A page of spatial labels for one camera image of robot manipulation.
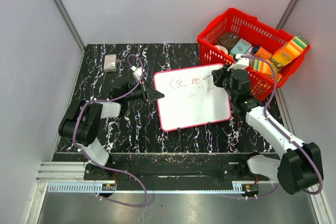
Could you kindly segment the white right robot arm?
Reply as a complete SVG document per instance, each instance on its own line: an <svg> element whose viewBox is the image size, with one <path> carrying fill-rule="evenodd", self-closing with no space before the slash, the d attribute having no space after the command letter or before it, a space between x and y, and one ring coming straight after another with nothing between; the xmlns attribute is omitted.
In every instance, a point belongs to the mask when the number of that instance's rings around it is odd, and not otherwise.
<svg viewBox="0 0 336 224"><path fill-rule="evenodd" d="M246 70L232 69L229 64L211 72L213 84L223 88L235 114L245 118L246 123L272 146L278 159L261 154L251 154L239 166L239 175L250 180L256 175L275 180L290 195L308 191L314 185L319 194L323 188L321 151L314 142L305 143L278 123L267 108L250 93L250 78Z"/></svg>

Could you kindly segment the pink framed whiteboard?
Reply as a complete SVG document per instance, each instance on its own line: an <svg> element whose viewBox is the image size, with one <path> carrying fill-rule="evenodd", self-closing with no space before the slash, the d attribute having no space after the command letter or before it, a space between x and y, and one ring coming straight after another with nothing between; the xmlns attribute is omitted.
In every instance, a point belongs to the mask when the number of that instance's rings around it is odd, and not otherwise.
<svg viewBox="0 0 336 224"><path fill-rule="evenodd" d="M165 95L157 100L164 132L230 119L230 101L226 91L216 87L212 77L203 80L212 70L222 66L219 63L155 73L154 87Z"/></svg>

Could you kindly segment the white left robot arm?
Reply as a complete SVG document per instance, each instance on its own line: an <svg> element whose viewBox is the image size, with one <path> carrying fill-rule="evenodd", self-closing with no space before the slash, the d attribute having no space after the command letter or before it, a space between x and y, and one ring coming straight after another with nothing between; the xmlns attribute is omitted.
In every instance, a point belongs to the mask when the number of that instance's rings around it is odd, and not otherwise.
<svg viewBox="0 0 336 224"><path fill-rule="evenodd" d="M164 97L163 93L141 81L133 86L128 82L119 87L114 86L106 100L88 103L74 98L60 122L58 134L70 142L75 141L74 145L84 151L89 161L96 165L96 174L101 179L109 179L114 168L111 165L112 158L98 140L100 121L122 117L130 101L152 102Z"/></svg>

